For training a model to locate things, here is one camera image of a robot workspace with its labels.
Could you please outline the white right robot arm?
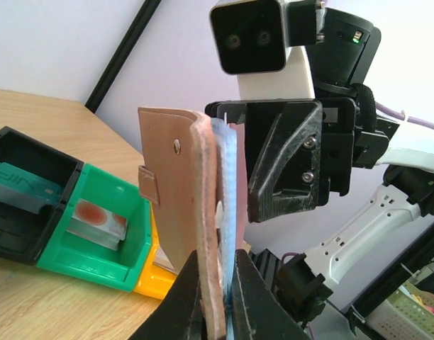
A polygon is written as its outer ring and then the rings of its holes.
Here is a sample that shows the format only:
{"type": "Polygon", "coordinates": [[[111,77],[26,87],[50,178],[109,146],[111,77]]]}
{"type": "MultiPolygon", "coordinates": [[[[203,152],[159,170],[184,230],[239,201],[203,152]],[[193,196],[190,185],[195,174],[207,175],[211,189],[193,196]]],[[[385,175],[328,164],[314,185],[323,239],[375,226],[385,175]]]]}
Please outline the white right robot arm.
{"type": "MultiPolygon", "coordinates": [[[[376,98],[390,108],[405,108],[424,125],[434,125],[434,1],[331,1],[330,6],[365,18],[382,32],[381,46],[367,76],[376,98]]],[[[267,248],[276,255],[305,251],[337,232],[340,224],[369,200],[383,171],[383,166],[355,169],[349,193],[345,197],[332,195],[327,206],[312,212],[262,223],[249,222],[241,212],[238,236],[256,251],[267,248]]],[[[433,222],[433,217],[419,218],[381,240],[343,277],[331,296],[332,303],[339,310],[348,310],[433,222]]]]}

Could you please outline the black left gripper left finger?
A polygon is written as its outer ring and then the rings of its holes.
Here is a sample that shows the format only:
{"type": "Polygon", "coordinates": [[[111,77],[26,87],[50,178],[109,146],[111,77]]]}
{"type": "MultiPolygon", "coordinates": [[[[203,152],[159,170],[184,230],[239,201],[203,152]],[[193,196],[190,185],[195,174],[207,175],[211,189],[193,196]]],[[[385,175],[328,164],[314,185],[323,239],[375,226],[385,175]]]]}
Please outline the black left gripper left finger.
{"type": "Polygon", "coordinates": [[[157,309],[131,335],[135,340],[202,340],[206,323],[201,310],[198,259],[191,252],[157,309]]]}

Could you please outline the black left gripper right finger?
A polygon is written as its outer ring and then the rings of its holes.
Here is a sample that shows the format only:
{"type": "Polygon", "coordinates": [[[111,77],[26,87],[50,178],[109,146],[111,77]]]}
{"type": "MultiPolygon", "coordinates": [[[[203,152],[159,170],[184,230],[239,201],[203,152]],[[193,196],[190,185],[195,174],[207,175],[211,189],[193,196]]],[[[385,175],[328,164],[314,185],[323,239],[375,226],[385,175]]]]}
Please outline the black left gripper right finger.
{"type": "Polygon", "coordinates": [[[306,332],[277,302],[243,249],[235,252],[231,318],[235,339],[308,338],[306,332]]]}

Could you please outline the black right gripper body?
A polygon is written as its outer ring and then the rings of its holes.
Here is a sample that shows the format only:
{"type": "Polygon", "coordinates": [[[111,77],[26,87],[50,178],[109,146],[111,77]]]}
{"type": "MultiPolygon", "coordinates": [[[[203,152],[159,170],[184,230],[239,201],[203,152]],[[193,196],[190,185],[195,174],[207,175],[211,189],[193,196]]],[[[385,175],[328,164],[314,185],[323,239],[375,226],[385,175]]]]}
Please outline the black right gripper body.
{"type": "Polygon", "coordinates": [[[348,194],[353,168],[371,169],[385,153],[389,135],[377,128],[374,97],[360,84],[343,95],[330,95],[317,99],[277,99],[255,101],[216,101],[205,108],[212,118],[226,118],[229,123],[245,128],[245,163],[247,170],[247,201],[250,169],[247,165],[246,131],[247,105],[264,101],[317,101],[322,105],[321,165],[318,206],[328,202],[330,193],[348,194]]]}

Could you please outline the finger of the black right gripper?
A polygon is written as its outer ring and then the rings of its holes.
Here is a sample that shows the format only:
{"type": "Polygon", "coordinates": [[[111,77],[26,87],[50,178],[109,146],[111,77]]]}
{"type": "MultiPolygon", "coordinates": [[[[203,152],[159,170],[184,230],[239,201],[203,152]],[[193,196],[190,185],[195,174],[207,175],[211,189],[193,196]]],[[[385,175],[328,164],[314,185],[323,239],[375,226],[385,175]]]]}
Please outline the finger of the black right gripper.
{"type": "Polygon", "coordinates": [[[265,222],[317,206],[322,113],[317,101],[247,105],[250,222],[265,222]]]}

